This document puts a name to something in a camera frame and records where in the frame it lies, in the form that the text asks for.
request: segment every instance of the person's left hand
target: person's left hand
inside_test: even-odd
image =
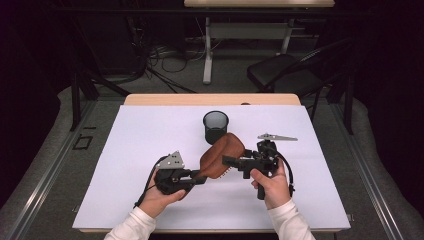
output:
[[[165,195],[161,191],[157,189],[155,185],[155,176],[158,169],[155,170],[153,176],[149,182],[149,190],[146,191],[146,195],[143,201],[138,206],[141,210],[143,210],[147,215],[152,218],[156,218],[163,210],[165,210],[166,206],[171,203],[174,203],[184,197],[186,194],[185,190],[179,190],[170,195]]]
[[[259,184],[265,190],[265,205],[267,209],[273,209],[284,205],[290,201],[290,192],[287,185],[286,172],[284,171],[284,163],[281,158],[278,158],[278,169],[275,171],[271,178],[263,175],[259,170],[252,169],[250,176],[254,179],[252,182],[255,189]]]

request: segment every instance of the black chair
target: black chair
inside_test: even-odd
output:
[[[315,49],[301,59],[289,54],[268,58],[249,66],[247,77],[258,92],[294,93],[299,98],[315,93],[314,104],[308,107],[312,107],[310,118],[313,121],[322,88],[347,73],[343,56],[352,44],[352,39],[346,38]]]

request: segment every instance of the black cable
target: black cable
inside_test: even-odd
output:
[[[156,170],[156,165],[158,165],[158,164],[159,164],[159,163],[160,163],[163,159],[165,159],[166,157],[167,157],[167,156],[163,156],[163,157],[159,158],[159,160],[157,160],[157,161],[156,161],[155,165],[153,165],[153,168],[152,168],[152,170],[150,171],[150,174],[149,174],[149,178],[147,178],[146,185],[144,186],[143,193],[141,194],[141,196],[140,196],[140,198],[138,199],[138,201],[134,203],[134,208],[135,208],[135,207],[140,206],[141,202],[143,202],[144,197],[146,196],[146,192],[147,192],[149,189],[151,189],[151,188],[153,188],[153,187],[155,187],[155,186],[156,186],[156,184],[154,184],[153,186],[149,187],[149,183],[150,183],[150,181],[152,180],[153,173],[154,173],[154,172],[155,172],[155,170]]]
[[[175,93],[177,93],[177,91],[175,91],[175,89],[173,89],[172,86],[180,88],[180,89],[182,89],[186,92],[189,92],[189,93],[196,93],[194,90],[191,90],[187,87],[184,87],[183,85],[181,85],[181,84],[175,82],[174,80],[162,75],[161,73],[155,71],[154,69],[152,69],[150,67],[147,67],[146,70],[148,72],[150,72],[151,74],[155,75],[156,77],[158,77],[162,82],[164,82],[166,85],[168,85],[168,87],[170,87]]]
[[[164,62],[165,62],[165,59],[167,59],[167,58],[166,58],[166,57],[162,58],[162,63],[161,63],[161,68],[162,68],[162,69],[163,69],[163,71],[165,71],[165,72],[168,72],[168,73],[177,73],[177,72],[181,72],[181,71],[183,71],[183,70],[187,67],[188,59],[184,58],[184,59],[183,59],[183,61],[184,61],[184,65],[183,65],[183,67],[182,67],[182,68],[177,69],[177,70],[174,70],[174,71],[167,70],[167,69],[165,69],[165,67],[164,67]]]
[[[266,150],[269,150],[269,151],[273,152],[276,155],[276,157],[281,158],[283,160],[284,164],[286,165],[287,170],[289,171],[289,193],[290,193],[290,197],[292,197],[293,196],[293,192],[295,190],[294,190],[294,184],[293,184],[293,181],[294,181],[294,179],[293,179],[293,172],[291,170],[291,167],[290,167],[289,162],[287,162],[287,160],[283,156],[283,154],[281,154],[280,152],[278,152],[276,149],[273,149],[273,148],[270,148],[270,147],[263,147],[263,148],[266,149]]]

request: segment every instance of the white tabletop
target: white tabletop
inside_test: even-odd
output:
[[[228,115],[228,131],[248,149],[256,150],[257,136],[263,133],[297,137],[297,142],[276,143],[292,167],[299,211],[312,231],[350,228],[306,109],[278,105],[121,106],[73,228],[109,231],[122,222],[162,156],[178,150],[186,168],[198,169],[210,147],[202,119],[212,110]],[[236,169],[208,179],[165,209],[156,232],[273,231],[250,182]]]

